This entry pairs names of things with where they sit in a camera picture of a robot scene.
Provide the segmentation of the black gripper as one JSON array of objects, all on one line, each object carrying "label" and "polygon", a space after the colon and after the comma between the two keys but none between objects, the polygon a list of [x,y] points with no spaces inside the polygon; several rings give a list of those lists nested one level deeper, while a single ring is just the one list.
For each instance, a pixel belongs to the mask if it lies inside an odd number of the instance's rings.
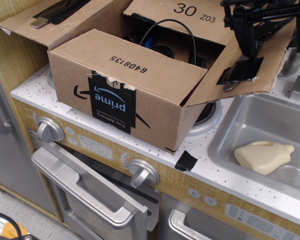
[{"label": "black gripper", "polygon": [[297,52],[300,53],[300,0],[223,0],[224,22],[231,27],[242,54],[257,55],[254,24],[296,18]]}]

